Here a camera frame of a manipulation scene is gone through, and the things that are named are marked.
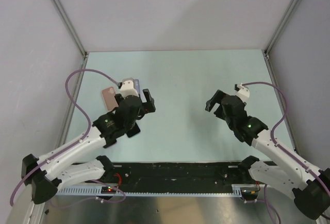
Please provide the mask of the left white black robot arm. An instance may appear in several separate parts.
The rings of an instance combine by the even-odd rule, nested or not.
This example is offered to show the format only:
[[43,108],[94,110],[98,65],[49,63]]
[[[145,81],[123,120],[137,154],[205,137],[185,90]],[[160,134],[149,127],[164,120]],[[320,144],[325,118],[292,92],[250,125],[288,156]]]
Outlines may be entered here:
[[81,137],[38,158],[29,154],[22,160],[21,177],[24,185],[32,187],[34,204],[45,203],[62,188],[77,183],[109,182],[114,178],[114,166],[106,156],[82,164],[77,160],[98,148],[114,145],[124,135],[131,138],[140,133],[137,121],[156,111],[149,89],[142,92],[146,101],[138,93],[121,90],[115,95],[118,107],[92,122]]

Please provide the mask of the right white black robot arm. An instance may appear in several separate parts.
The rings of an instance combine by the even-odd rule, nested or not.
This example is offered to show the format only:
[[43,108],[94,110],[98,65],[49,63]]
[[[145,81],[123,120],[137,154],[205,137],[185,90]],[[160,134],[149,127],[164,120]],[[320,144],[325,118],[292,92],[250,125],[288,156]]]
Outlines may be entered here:
[[224,120],[234,136],[260,151],[274,162],[269,166],[260,159],[249,156],[238,170],[244,183],[262,182],[294,201],[297,209],[306,217],[316,220],[329,208],[329,169],[321,170],[286,147],[271,135],[266,124],[249,116],[245,110],[250,96],[247,88],[236,88],[235,95],[217,90],[206,102],[205,110]]

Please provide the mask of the black phone teal edge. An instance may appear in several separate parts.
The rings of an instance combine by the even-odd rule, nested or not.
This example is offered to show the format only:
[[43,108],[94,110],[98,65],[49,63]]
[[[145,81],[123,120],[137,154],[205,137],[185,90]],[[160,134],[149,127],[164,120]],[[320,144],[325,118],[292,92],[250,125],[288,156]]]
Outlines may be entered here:
[[135,123],[131,129],[129,129],[127,132],[126,132],[126,135],[128,138],[131,138],[137,134],[139,134],[141,132],[139,126],[137,123]]

